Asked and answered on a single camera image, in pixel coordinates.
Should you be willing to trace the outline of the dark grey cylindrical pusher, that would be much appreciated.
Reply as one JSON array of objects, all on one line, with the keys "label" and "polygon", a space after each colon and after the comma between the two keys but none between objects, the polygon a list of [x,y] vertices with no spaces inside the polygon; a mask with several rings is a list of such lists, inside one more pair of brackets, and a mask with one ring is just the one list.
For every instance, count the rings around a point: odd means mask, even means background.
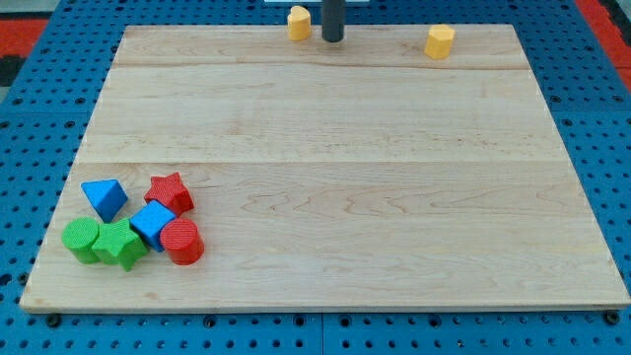
[{"label": "dark grey cylindrical pusher", "polygon": [[327,42],[340,42],[344,39],[345,0],[321,1],[321,36]]}]

